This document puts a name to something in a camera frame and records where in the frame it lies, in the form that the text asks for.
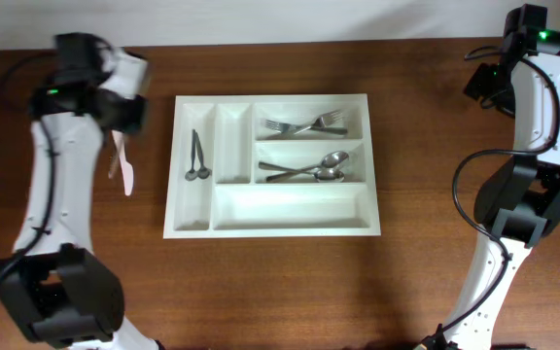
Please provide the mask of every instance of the black bracket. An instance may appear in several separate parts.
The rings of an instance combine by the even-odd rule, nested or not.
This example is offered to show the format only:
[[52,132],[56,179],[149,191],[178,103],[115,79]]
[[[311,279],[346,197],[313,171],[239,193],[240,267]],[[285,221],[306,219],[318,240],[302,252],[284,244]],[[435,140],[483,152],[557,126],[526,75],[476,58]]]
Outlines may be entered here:
[[92,115],[103,129],[127,134],[141,130],[146,119],[146,98],[136,95],[127,99],[101,88],[113,74],[103,71],[101,52],[114,53],[109,44],[91,34],[69,33],[55,36],[55,47],[57,70],[43,87],[34,90],[29,103],[34,120],[72,112],[76,116]]
[[515,117],[515,93],[510,81],[511,71],[520,58],[539,53],[560,56],[560,32],[546,29],[547,14],[546,7],[529,4],[510,11],[499,49],[499,64],[482,63],[464,93],[474,100],[481,98],[483,109],[496,107],[499,112]]
[[[457,343],[449,341],[446,342],[444,334],[441,332],[442,324],[437,325],[435,335],[428,336],[416,345],[412,350],[464,350],[460,349]],[[496,345],[492,346],[491,350],[536,350],[526,345]]]
[[536,246],[560,222],[560,166],[511,157],[479,190],[474,219],[496,236]]
[[[0,260],[0,271],[10,259]],[[50,282],[50,277],[57,277]],[[111,341],[123,323],[121,282],[86,249],[23,258],[0,283],[0,300],[25,338],[64,348]]]

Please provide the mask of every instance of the wood grain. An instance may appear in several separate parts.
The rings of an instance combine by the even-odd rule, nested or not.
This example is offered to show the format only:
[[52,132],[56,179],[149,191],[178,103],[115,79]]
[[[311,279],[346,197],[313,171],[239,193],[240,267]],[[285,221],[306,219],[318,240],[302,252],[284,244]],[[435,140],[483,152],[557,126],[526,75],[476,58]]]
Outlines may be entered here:
[[[98,160],[95,253],[120,278],[126,312],[168,349],[383,348],[432,333],[451,310],[476,233],[450,183],[467,154],[510,147],[513,120],[462,94],[476,64],[462,56],[495,39],[133,49],[153,65],[152,109],[127,149],[133,196]],[[0,74],[32,52],[0,52]],[[35,63],[9,86],[19,103],[50,70]],[[163,240],[174,96],[367,93],[380,237]],[[0,106],[0,258],[24,215],[32,162],[29,120]],[[467,208],[504,160],[471,163]],[[560,349],[560,226],[516,276],[495,343]],[[0,349],[42,349],[0,304]]]

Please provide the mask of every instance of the white wall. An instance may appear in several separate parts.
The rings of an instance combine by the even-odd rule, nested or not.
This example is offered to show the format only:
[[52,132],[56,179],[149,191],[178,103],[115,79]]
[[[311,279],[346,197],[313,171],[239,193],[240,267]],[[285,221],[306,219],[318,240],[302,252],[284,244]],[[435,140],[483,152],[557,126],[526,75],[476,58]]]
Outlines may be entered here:
[[[0,49],[85,31],[118,46],[500,36],[521,0],[0,0]],[[560,0],[548,26],[560,30]]]

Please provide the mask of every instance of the white plastic utensil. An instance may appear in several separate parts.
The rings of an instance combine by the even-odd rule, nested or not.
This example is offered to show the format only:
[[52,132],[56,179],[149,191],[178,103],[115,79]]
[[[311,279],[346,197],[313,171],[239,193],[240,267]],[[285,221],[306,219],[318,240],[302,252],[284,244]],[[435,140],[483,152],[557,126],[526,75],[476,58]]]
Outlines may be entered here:
[[[133,165],[126,161],[126,154],[124,153],[125,136],[119,131],[112,131],[114,143],[116,144],[116,152],[118,153],[118,160],[122,169],[122,181],[124,182],[124,194],[131,195],[133,192]],[[109,169],[109,178],[113,179],[118,168],[118,161],[116,158],[112,159],[112,165]]]

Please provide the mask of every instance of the tray compartment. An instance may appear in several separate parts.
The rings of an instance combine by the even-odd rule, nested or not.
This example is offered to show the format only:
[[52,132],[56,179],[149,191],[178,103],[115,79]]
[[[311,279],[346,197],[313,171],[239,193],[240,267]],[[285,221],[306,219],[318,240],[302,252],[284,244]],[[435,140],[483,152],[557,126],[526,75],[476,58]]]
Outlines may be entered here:
[[264,126],[265,120],[281,123],[310,124],[324,113],[342,110],[345,118],[332,127],[346,127],[346,135],[334,135],[320,131],[303,131],[291,136],[289,140],[339,140],[362,138],[361,106],[355,102],[289,102],[256,103],[254,105],[255,132],[257,140],[267,140],[277,132]]
[[[256,145],[255,179],[257,184],[265,184],[265,178],[280,174],[282,171],[259,169],[259,161],[299,169],[318,164],[321,159],[332,152],[344,151],[349,159],[340,164],[345,174],[344,183],[364,182],[366,177],[365,148],[359,140],[343,141],[275,141],[259,142]],[[311,175],[298,174],[278,183],[316,183]]]
[[252,108],[250,103],[222,103],[216,107],[214,179],[218,184],[250,182]]
[[218,186],[214,229],[368,228],[360,184]]
[[[213,103],[187,103],[179,111],[181,128],[177,130],[179,135],[178,150],[180,156],[177,158],[176,166],[176,189],[168,191],[168,196],[174,196],[174,221],[172,227],[176,230],[205,230],[209,229],[211,216],[211,195],[213,194],[213,178],[215,170],[213,166],[213,140],[215,104]],[[211,176],[205,180],[185,180],[185,173],[192,167],[192,129],[198,133],[200,145],[204,153],[204,165],[211,167]],[[196,156],[195,169],[200,167]]]

